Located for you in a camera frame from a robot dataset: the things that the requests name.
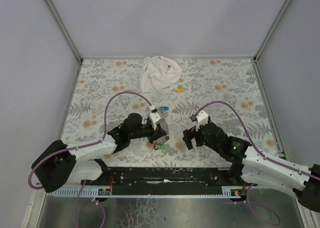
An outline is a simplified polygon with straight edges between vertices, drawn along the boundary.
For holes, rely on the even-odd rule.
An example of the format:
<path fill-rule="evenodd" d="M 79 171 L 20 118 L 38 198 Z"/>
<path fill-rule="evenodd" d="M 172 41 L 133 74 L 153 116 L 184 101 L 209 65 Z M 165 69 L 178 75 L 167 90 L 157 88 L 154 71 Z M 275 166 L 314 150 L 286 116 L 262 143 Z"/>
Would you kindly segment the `key with red tag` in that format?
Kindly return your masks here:
<path fill-rule="evenodd" d="M 160 146 L 158 143 L 155 143 L 155 144 L 153 145 L 153 149 L 154 149 L 154 150 L 159 150 L 160 147 L 161 147 L 161 146 Z"/>

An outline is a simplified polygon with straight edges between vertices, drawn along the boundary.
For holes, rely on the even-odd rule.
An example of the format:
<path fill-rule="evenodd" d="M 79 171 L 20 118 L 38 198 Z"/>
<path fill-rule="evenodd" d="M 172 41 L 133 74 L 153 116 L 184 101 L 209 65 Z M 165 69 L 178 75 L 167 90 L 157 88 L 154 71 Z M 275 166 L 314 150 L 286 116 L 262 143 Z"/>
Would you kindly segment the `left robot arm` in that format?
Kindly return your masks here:
<path fill-rule="evenodd" d="M 168 124 L 159 112 L 151 112 L 147 118 L 130 113 L 101 140 L 73 147 L 62 140 L 54 141 L 32 164 L 30 175 L 37 177 L 39 188 L 47 193 L 68 183 L 95 181 L 103 174 L 100 159 L 104 155 L 124 150 L 134 139 L 147 138 L 151 144 L 159 143 L 168 132 Z"/>

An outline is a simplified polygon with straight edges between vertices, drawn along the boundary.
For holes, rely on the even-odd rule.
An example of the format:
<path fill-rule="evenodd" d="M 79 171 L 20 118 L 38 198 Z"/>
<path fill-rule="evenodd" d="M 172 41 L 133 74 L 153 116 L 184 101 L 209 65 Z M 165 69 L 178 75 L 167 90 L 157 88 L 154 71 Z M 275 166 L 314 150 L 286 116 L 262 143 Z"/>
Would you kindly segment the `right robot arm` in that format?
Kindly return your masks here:
<path fill-rule="evenodd" d="M 320 211 L 320 167 L 291 163 L 279 157 L 258 152 L 248 141 L 228 136 L 210 122 L 183 131 L 187 148 L 207 146 L 231 163 L 228 175 L 236 181 L 265 186 L 285 193 L 305 208 Z"/>

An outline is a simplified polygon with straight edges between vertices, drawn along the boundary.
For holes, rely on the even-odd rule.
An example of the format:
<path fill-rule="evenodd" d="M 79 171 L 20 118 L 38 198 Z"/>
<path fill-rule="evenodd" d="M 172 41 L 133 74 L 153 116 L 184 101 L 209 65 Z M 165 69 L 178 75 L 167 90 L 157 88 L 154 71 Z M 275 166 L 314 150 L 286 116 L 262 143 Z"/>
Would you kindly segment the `blue keyring holder with rings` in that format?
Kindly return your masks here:
<path fill-rule="evenodd" d="M 169 128 L 166 120 L 161 118 L 155 125 L 154 134 L 152 136 L 153 144 L 163 144 L 169 139 Z"/>

